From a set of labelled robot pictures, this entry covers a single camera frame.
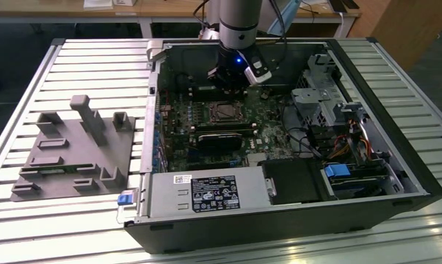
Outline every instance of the wooden desk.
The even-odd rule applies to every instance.
[[[202,0],[138,0],[132,7],[116,5],[110,10],[84,10],[84,0],[0,0],[0,23],[139,23],[143,37],[152,38],[152,23],[196,23],[192,12]],[[350,9],[343,21],[328,4],[299,9],[294,23],[342,24],[335,37],[346,37],[360,13]]]
[[[196,19],[192,12],[202,0],[143,0],[140,10],[140,26],[143,36],[152,37],[151,24],[152,23],[195,23]],[[319,12],[314,14],[314,23],[332,23],[343,24],[336,29],[335,37],[347,37],[355,19],[360,16],[358,9],[348,9],[348,13],[342,18],[335,14],[328,4],[312,5],[312,11]],[[308,10],[299,9],[294,23],[311,23],[312,13]]]
[[[142,3],[89,11],[84,0],[0,0],[0,23],[139,23]]]
[[[363,16],[350,37],[378,39],[404,70],[410,70],[442,31],[442,0],[355,0]]]

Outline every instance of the green circuit board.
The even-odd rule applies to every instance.
[[[286,133],[279,121],[278,97],[262,98],[262,88],[250,88],[247,96],[242,101],[231,102],[191,102],[190,97],[183,95],[170,95],[162,101],[170,103],[170,111],[163,113],[164,135],[168,142],[168,171],[187,171],[198,168],[199,165],[210,164],[216,168],[218,164],[228,164],[230,167],[247,167],[247,155],[250,153],[264,153],[268,159],[287,158],[292,156],[292,149],[286,139]],[[235,106],[235,111],[230,113],[219,112],[218,117],[235,117],[238,123],[255,123],[256,133],[252,136],[242,137],[240,149],[211,155],[200,153],[192,146],[195,136],[190,134],[190,127],[210,126],[216,123],[214,107],[223,108],[224,105]]]

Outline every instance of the power supply label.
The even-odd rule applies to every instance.
[[[195,213],[239,209],[235,176],[192,178],[192,210]]]

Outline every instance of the metal slatted table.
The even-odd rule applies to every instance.
[[[442,113],[378,43],[339,40],[371,89],[442,185]],[[144,137],[147,40],[67,40],[51,46],[0,137],[0,263],[442,263],[442,200],[370,230],[150,255],[122,229],[118,195],[11,202],[12,184],[39,129],[39,113],[79,118],[68,106],[87,94],[103,117],[136,117],[128,187],[138,185]],[[358,101],[343,79],[354,101]]]

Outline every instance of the gray 3d-printed holder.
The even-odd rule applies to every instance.
[[[56,112],[39,116],[40,133],[12,201],[115,194],[127,188],[135,118],[126,112],[100,118],[87,95],[73,96],[69,106],[81,120],[61,120]]]

